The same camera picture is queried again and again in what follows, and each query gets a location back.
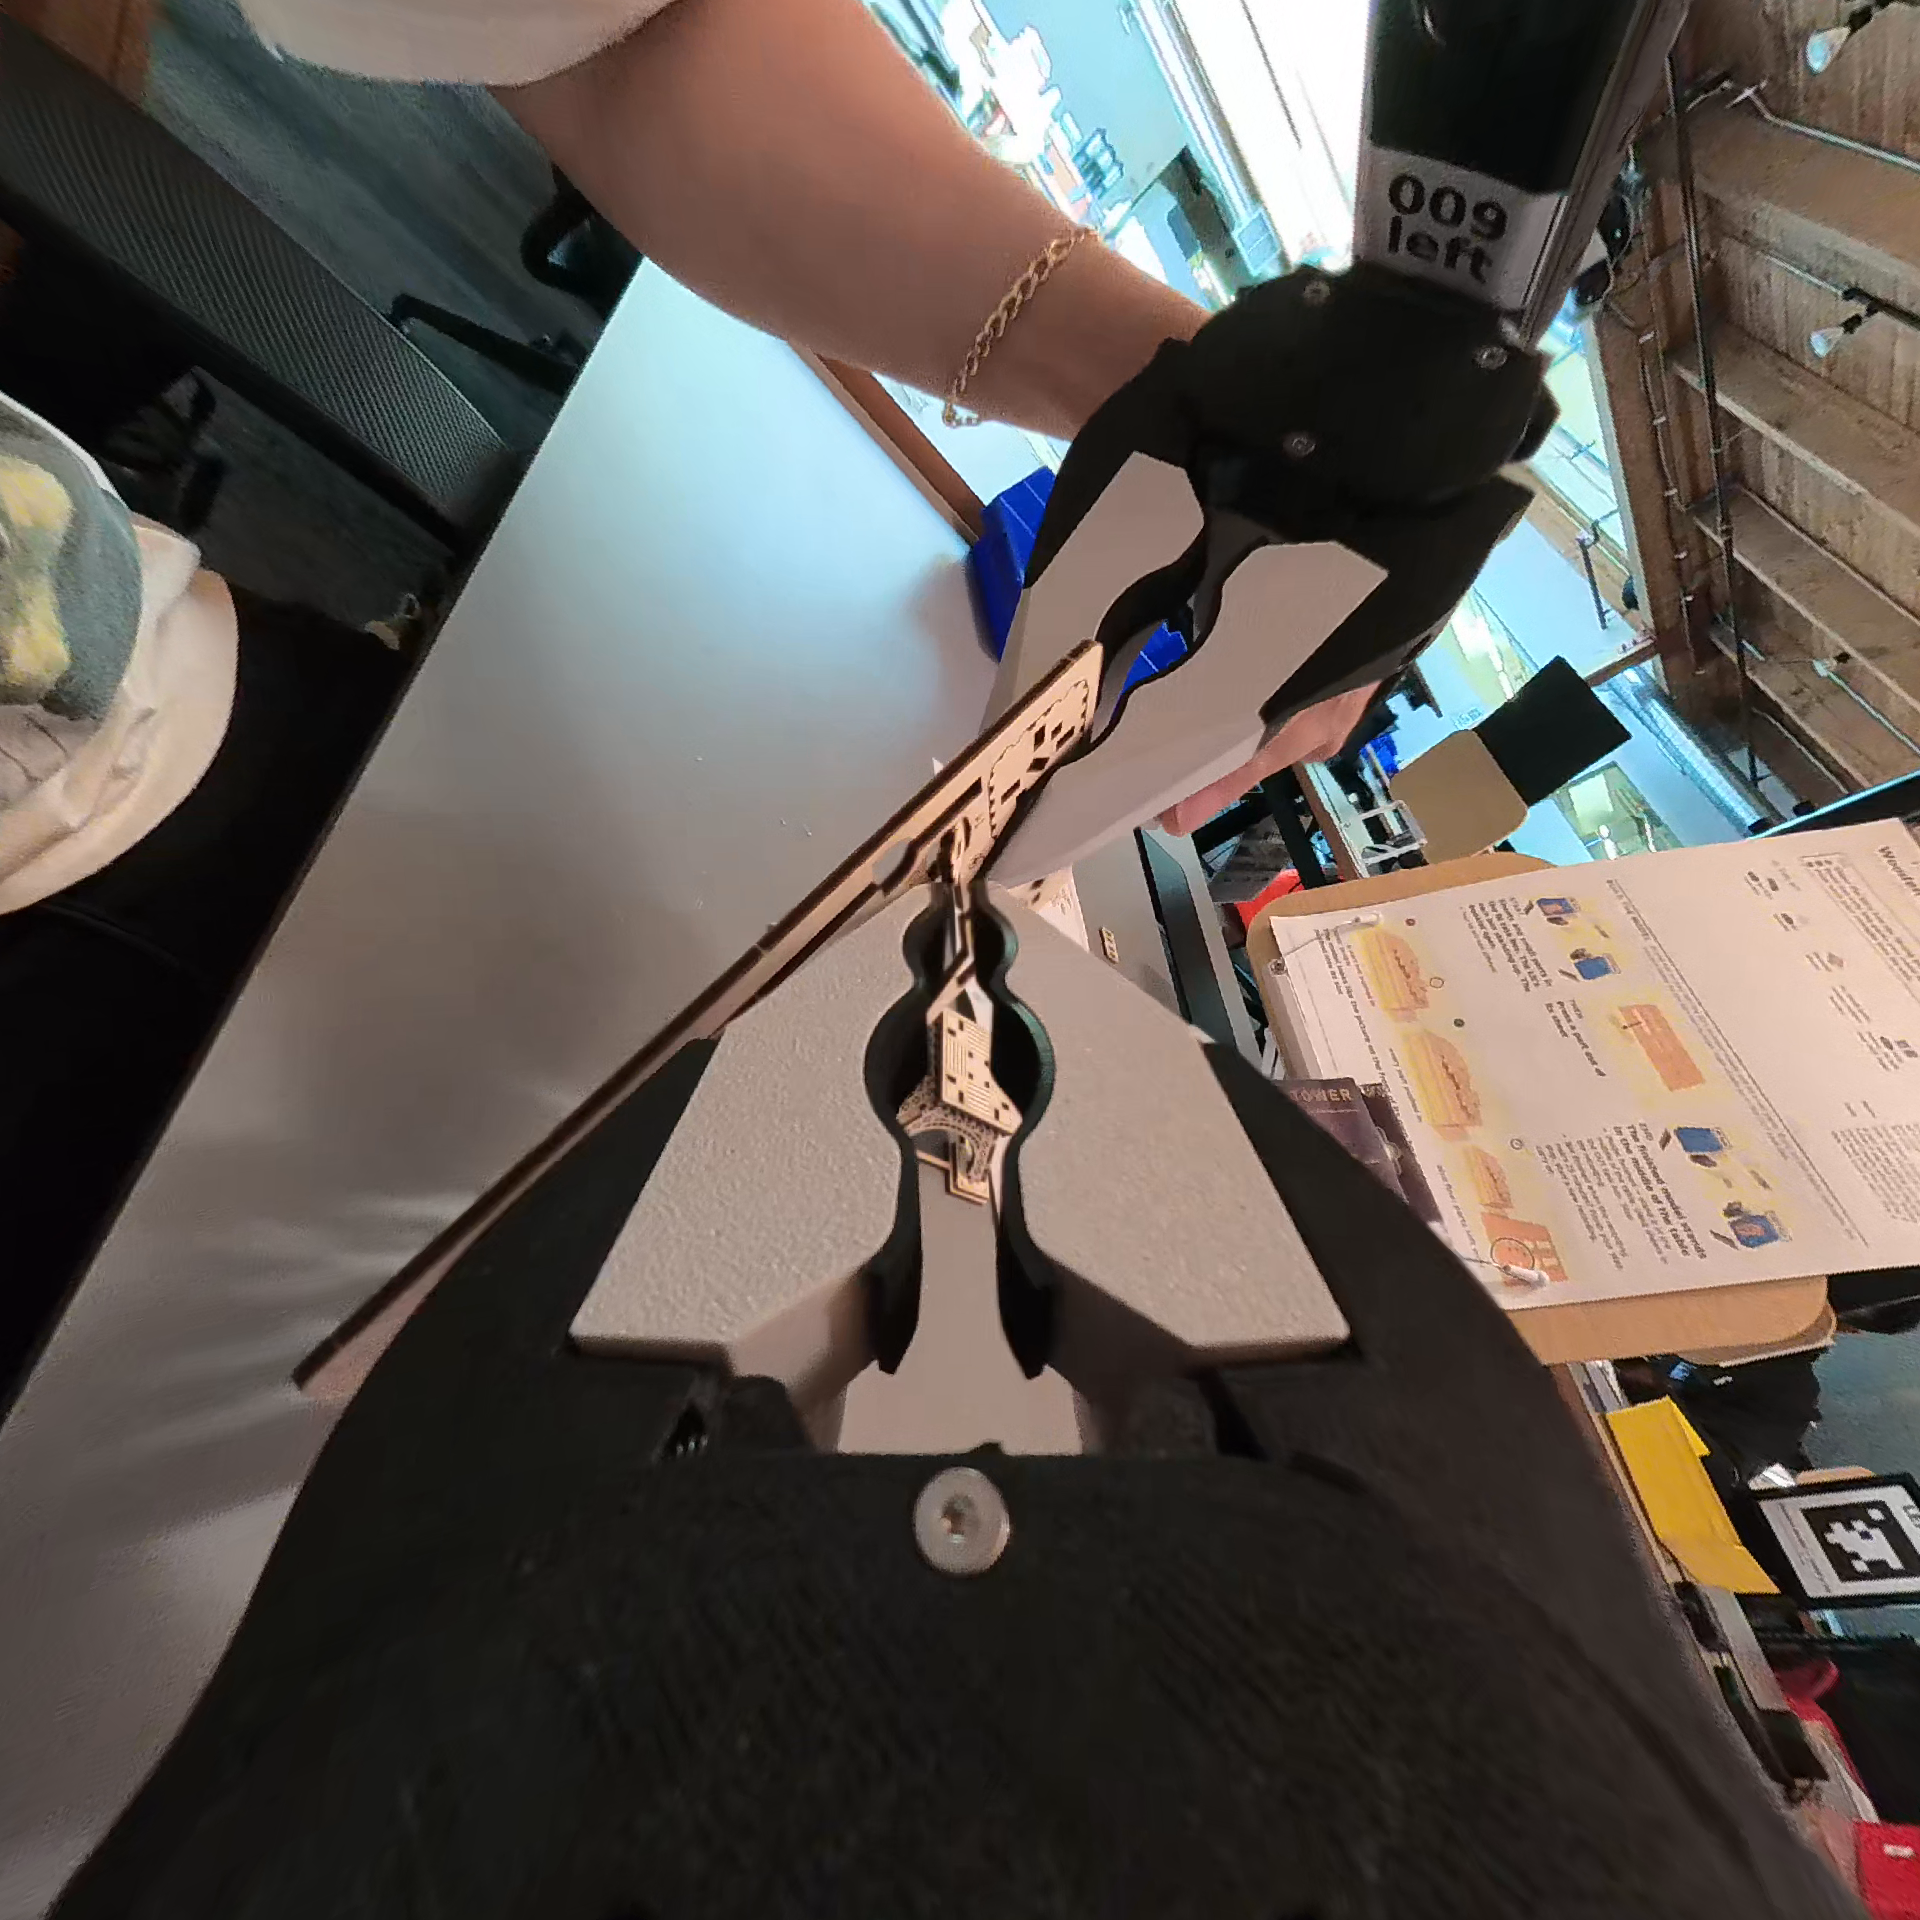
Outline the person's white sleeve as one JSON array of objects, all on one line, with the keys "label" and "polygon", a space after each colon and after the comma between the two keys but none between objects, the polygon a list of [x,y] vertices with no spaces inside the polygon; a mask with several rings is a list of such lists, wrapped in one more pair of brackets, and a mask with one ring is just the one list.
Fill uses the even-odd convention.
[{"label": "person's white sleeve", "polygon": [[519,87],[633,36],[668,3],[243,3],[277,54],[358,79]]}]

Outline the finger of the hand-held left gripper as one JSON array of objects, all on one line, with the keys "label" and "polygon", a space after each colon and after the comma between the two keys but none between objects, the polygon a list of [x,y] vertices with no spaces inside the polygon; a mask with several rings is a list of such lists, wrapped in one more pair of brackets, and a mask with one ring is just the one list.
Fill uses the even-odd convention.
[{"label": "finger of the hand-held left gripper", "polygon": [[987,877],[1016,887],[1069,868],[1241,769],[1267,733],[1261,709],[1382,578],[1341,543],[1260,547],[1189,659],[1132,687],[1107,733],[1044,778]]},{"label": "finger of the hand-held left gripper", "polygon": [[1132,455],[1060,550],[1025,571],[982,724],[996,724],[1060,660],[1092,641],[1123,593],[1179,559],[1203,529],[1203,506],[1185,468]]}]

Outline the grey desk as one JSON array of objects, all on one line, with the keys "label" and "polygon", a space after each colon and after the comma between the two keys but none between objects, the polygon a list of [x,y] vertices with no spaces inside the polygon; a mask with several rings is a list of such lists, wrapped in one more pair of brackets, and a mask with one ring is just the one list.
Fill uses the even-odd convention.
[{"label": "grey desk", "polygon": [[977,730],[948,519],[656,266],[4,1425],[4,1915],[168,1745],[328,1415],[293,1371]]}]

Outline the black office chair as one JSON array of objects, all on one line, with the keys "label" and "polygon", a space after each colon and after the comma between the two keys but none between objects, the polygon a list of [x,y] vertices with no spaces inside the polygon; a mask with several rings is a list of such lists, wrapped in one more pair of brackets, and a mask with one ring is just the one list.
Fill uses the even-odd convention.
[{"label": "black office chair", "polygon": [[299,442],[440,548],[432,633],[640,253],[475,87],[277,59],[236,5],[6,5],[4,387],[188,534]]}]

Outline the black and white marker tag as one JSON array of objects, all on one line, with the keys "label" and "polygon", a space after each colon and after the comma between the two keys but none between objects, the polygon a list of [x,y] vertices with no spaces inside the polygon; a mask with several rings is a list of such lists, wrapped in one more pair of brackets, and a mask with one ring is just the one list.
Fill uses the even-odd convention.
[{"label": "black and white marker tag", "polygon": [[1918,1602],[1918,1486],[1907,1473],[1745,1491],[1741,1542],[1807,1610]]}]

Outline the white printed instruction sheet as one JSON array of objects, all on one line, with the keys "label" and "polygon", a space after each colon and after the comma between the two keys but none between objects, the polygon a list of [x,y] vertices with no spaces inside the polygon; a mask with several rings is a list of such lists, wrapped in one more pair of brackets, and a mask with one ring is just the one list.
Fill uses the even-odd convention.
[{"label": "white printed instruction sheet", "polygon": [[1281,1066],[1382,1093],[1501,1307],[1916,1266],[1916,825],[1427,876],[1248,950]]}]

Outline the wooden tower puzzle piece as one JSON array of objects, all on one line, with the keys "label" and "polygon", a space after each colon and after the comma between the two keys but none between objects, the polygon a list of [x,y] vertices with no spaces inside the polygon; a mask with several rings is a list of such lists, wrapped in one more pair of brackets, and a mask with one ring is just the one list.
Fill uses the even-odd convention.
[{"label": "wooden tower puzzle piece", "polygon": [[950,1197],[996,1210],[1023,1105],[995,1066],[999,1020],[1012,1020],[1006,986],[1016,927],[976,876],[960,827],[943,830],[927,862],[926,903],[902,937],[902,959],[924,998],[918,1078],[896,1106],[901,1135],[936,1167]]}]

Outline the person's left hand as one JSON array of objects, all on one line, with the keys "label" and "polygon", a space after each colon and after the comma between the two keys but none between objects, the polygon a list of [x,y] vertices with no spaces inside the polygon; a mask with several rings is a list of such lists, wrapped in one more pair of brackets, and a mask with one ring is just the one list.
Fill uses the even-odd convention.
[{"label": "person's left hand", "polygon": [[1159,827],[1169,834],[1190,834],[1229,804],[1245,801],[1264,780],[1300,763],[1331,759],[1348,743],[1377,690],[1377,682],[1361,683],[1292,715],[1243,765],[1165,810]]}]

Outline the dark tower puzzle box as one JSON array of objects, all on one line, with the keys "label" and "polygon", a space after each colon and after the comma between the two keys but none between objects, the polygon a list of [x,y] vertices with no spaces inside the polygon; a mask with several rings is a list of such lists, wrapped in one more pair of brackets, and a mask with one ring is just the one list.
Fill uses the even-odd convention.
[{"label": "dark tower puzzle box", "polygon": [[1389,1093],[1350,1077],[1285,1077],[1280,1091],[1335,1139],[1381,1187],[1389,1188],[1430,1233],[1444,1213]]}]

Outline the thin wooden puzzle sheet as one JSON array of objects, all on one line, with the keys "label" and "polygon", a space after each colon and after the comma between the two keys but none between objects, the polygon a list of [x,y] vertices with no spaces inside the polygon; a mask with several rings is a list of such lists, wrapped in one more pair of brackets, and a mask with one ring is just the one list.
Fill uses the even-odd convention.
[{"label": "thin wooden puzzle sheet", "polygon": [[685,1045],[715,1039],[821,949],[921,885],[971,909],[1000,846],[1012,836],[1022,811],[1035,804],[1054,769],[1088,751],[1104,667],[1099,641],[1083,641],[1057,660],[827,881],[767,926],[756,943],[485,1188],[390,1283],[303,1356],[293,1371],[294,1389],[316,1403],[344,1403],[432,1290],[552,1167],[615,1118]]}]

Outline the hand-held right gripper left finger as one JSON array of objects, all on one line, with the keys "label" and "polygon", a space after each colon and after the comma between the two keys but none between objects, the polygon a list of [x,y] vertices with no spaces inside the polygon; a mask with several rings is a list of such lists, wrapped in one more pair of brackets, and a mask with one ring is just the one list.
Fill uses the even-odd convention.
[{"label": "hand-held right gripper left finger", "polygon": [[879,1116],[865,1060],[929,907],[912,887],[726,1027],[574,1315],[581,1351],[769,1378],[827,1451],[907,1439],[929,1378],[857,1378],[899,1316],[953,1331],[969,1204]]}]

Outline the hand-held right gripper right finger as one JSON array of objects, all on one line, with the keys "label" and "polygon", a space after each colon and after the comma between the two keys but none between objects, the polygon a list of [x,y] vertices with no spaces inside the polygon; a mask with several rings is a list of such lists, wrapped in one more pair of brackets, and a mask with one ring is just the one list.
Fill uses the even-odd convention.
[{"label": "hand-held right gripper right finger", "polygon": [[1048,1295],[1047,1364],[1118,1420],[1157,1383],[1341,1349],[1348,1318],[1203,1036],[1008,892],[987,903],[1044,1063],[1000,1220]]}]

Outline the blue plastic bin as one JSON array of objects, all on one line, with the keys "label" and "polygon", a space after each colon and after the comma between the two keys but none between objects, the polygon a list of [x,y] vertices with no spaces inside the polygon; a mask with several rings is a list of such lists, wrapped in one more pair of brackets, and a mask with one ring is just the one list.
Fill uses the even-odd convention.
[{"label": "blue plastic bin", "polygon": [[[1023,571],[1054,489],[1054,471],[1043,467],[989,498],[980,515],[980,534],[966,556],[966,577],[991,659],[1000,659],[1014,623]],[[1159,623],[1127,671],[1124,687],[1164,677],[1189,659],[1190,627],[1182,620]]]}]

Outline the person's printed shirt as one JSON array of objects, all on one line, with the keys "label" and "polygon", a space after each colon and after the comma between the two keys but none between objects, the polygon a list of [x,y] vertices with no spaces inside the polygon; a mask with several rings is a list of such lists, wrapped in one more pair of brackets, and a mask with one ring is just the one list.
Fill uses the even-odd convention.
[{"label": "person's printed shirt", "polygon": [[199,548],[1,398],[1,911],[102,870],[204,782],[238,622]]}]

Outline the person's left forearm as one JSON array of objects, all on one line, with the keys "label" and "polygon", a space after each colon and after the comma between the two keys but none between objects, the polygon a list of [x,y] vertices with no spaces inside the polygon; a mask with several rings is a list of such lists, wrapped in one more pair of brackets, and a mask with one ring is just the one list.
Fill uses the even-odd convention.
[{"label": "person's left forearm", "polygon": [[811,101],[640,36],[497,101],[636,246],[732,317],[1068,442],[1208,313],[996,163],[883,43]]}]

